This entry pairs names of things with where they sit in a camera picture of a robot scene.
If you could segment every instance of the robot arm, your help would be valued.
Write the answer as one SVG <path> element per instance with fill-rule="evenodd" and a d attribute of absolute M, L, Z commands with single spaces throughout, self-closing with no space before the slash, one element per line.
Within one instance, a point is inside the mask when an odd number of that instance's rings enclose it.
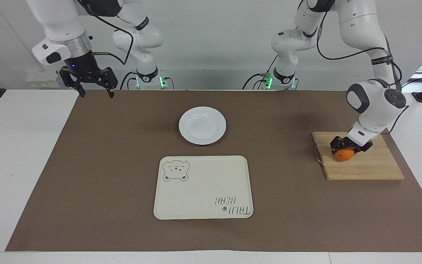
<path fill-rule="evenodd" d="M 124 22 L 130 23 L 131 28 L 126 29 L 134 37 L 130 52 L 136 65 L 138 75 L 137 86 L 141 89 L 161 89 L 164 87 L 163 77 L 156 65 L 154 56 L 147 49 L 160 47 L 164 42 L 162 32 L 151 25 L 141 1 L 123 0 L 123 8 L 118 14 Z M 113 39 L 117 48 L 127 52 L 131 37 L 127 33 L 116 30 Z"/>
<path fill-rule="evenodd" d="M 321 35 L 323 15 L 329 10 L 338 12 L 342 40 L 359 50 L 369 50 L 375 78 L 353 84 L 347 91 L 347 101 L 359 114 L 347 137 L 335 138 L 332 152 L 352 148 L 353 154 L 367 151 L 371 140 L 377 137 L 405 107 L 404 95 L 390 89 L 397 85 L 393 57 L 388 42 L 377 21 L 374 0 L 302 0 L 296 15 L 297 28 L 279 32 L 273 37 L 272 47 L 278 53 L 276 67 L 271 72 L 273 85 L 285 88 L 295 76 L 298 59 L 295 51 L 308 50 L 317 45 Z"/>
<path fill-rule="evenodd" d="M 119 12 L 117 0 L 85 0 L 90 12 L 111 15 Z M 66 66 L 60 75 L 66 87 L 72 87 L 84 97 L 81 82 L 96 83 L 105 89 L 112 98 L 117 86 L 117 78 L 112 69 L 101 70 L 92 54 L 84 26 L 79 20 L 72 0 L 27 0 L 27 3 L 42 24 L 46 38 L 33 47 L 32 52 L 43 65 L 64 61 Z"/>

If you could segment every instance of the green indicator light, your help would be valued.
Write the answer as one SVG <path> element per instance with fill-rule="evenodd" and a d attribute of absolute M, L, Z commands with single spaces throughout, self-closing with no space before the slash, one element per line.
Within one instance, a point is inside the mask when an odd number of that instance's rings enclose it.
<path fill-rule="evenodd" d="M 291 90 L 297 90 L 298 85 L 299 85 L 299 79 L 294 78 L 293 84 L 291 85 Z"/>
<path fill-rule="evenodd" d="M 164 81 L 164 78 L 162 76 L 159 76 L 160 79 L 160 85 L 162 86 L 162 88 L 167 86 L 167 82 Z"/>
<path fill-rule="evenodd" d="M 266 80 L 265 89 L 271 89 L 271 84 L 273 82 L 273 78 L 268 77 L 268 80 Z"/>

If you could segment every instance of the white wall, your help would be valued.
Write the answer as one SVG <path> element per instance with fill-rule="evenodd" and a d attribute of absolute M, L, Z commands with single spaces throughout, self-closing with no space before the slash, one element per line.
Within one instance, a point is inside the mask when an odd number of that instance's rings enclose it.
<path fill-rule="evenodd" d="M 275 54 L 275 32 L 295 26 L 299 0 L 144 0 L 151 22 L 163 32 L 163 47 L 153 50 L 164 73 L 185 89 L 240 89 L 249 75 L 264 72 Z M 406 80 L 422 65 L 422 1 L 377 0 L 380 25 Z M 123 22 L 109 19 L 117 25 Z M 93 17 L 82 17 L 94 51 L 124 55 L 111 40 L 112 29 Z M 39 65 L 28 51 L 44 38 L 42 27 L 25 0 L 0 0 L 0 86 L 27 88 L 26 70 Z M 354 49 L 340 39 L 338 17 L 329 13 L 321 49 L 330 56 Z M 331 62 L 315 49 L 300 52 L 300 89 L 345 90 L 372 77 L 367 55 Z M 110 57 L 100 67 L 112 67 L 119 79 L 134 65 L 120 65 Z"/>

